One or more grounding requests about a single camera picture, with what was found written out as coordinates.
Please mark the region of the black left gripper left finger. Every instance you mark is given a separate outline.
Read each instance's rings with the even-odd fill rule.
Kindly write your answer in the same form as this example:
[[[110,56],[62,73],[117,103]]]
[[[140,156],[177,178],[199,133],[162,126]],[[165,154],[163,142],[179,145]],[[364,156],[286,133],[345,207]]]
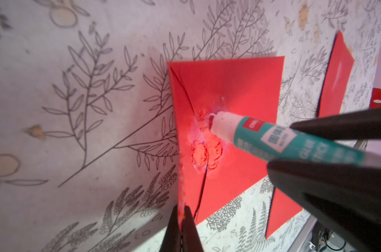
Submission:
[[[181,252],[182,235],[178,224],[178,206],[175,205],[167,225],[160,252]]]

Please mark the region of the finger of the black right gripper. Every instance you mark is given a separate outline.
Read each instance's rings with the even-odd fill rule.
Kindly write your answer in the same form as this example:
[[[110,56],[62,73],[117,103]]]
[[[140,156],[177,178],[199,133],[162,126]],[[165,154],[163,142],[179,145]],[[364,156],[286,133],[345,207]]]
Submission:
[[[360,252],[381,252],[381,167],[274,160],[272,184]]]
[[[381,139],[381,107],[295,122],[290,128],[329,140]]]

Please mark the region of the red envelope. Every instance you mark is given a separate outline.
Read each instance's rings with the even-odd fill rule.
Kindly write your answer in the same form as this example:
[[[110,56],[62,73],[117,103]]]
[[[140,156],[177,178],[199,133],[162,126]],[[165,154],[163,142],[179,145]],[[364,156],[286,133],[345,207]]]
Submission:
[[[266,176],[263,161],[235,147],[243,117],[277,120],[285,58],[167,64],[179,148],[178,212],[203,222]]]
[[[266,239],[275,233],[282,225],[299,214],[303,208],[285,195],[278,188],[274,188],[266,230]]]
[[[320,95],[319,118],[340,113],[353,65],[354,58],[345,44],[343,33],[338,31]]]

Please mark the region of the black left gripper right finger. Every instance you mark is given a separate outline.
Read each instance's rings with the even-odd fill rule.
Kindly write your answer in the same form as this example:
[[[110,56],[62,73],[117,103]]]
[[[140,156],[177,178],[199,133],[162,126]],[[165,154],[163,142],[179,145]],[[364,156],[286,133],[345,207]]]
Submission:
[[[182,220],[182,251],[204,252],[189,206],[185,206]]]

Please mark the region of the green white glue stick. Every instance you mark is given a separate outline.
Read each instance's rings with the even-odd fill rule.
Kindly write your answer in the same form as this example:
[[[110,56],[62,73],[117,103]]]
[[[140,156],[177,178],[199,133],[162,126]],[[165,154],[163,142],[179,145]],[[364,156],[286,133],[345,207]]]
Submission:
[[[230,112],[209,115],[212,134],[266,162],[275,159],[381,168],[381,155]]]

